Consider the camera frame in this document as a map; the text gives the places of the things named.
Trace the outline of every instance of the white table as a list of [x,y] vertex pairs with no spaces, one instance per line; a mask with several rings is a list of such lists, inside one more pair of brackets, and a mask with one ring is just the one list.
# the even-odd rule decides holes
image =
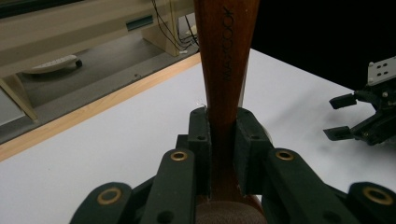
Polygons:
[[[370,181],[396,191],[394,144],[332,142],[323,129],[353,127],[374,114],[359,103],[333,110],[351,93],[255,50],[243,107],[275,147],[297,151],[322,180],[342,191]],[[157,172],[163,153],[188,132],[189,114],[205,104],[201,65],[0,162],[0,223],[68,223],[85,197],[107,182],[136,187]]]

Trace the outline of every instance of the robotic claw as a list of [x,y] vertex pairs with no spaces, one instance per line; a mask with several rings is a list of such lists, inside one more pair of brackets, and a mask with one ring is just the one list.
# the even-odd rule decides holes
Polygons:
[[[241,193],[262,196],[267,223],[396,223],[393,191],[362,182],[345,194],[323,183],[296,152],[274,148],[250,111],[239,108],[235,126],[233,165]],[[191,112],[189,133],[164,154],[157,175],[134,189],[123,183],[100,186],[71,224],[200,223],[195,200],[210,197],[210,160],[202,107]]]
[[330,140],[355,138],[373,146],[396,135],[396,57],[370,63],[363,90],[335,97],[330,104],[338,109],[355,105],[356,100],[372,104],[375,114],[351,129],[344,126],[324,130]]

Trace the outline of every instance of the wooden strip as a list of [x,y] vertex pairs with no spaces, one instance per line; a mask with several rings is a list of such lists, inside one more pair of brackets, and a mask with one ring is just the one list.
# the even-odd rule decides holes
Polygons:
[[200,62],[200,54],[194,54],[181,62],[175,63],[127,87],[110,93],[95,102],[40,126],[29,133],[25,133],[17,138],[5,142],[3,145],[0,145],[0,161],[4,161],[20,152],[23,152],[29,147],[35,146],[58,133],[72,128],[82,121],[89,119],[114,105],[128,100],[142,91],[154,87]]

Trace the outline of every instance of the white tabletop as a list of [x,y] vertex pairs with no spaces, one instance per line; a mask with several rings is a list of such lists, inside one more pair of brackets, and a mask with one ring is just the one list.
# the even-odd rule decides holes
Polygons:
[[[370,181],[396,191],[396,146],[328,140],[323,129],[353,127],[374,114],[365,103],[333,110],[351,90],[255,50],[243,107],[275,147],[297,151],[322,180],[342,191]],[[163,153],[188,132],[205,104],[201,65],[0,162],[0,223],[68,223],[85,197],[107,182],[136,187],[153,177]]]

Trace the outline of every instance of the gray floor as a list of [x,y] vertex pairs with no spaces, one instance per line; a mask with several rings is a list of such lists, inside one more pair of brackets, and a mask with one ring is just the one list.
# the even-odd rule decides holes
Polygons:
[[0,144],[88,103],[110,94],[141,78],[196,53],[173,57],[142,38],[130,33],[76,55],[82,67],[74,65],[45,75],[18,74],[38,115],[37,121],[23,117],[0,126]]

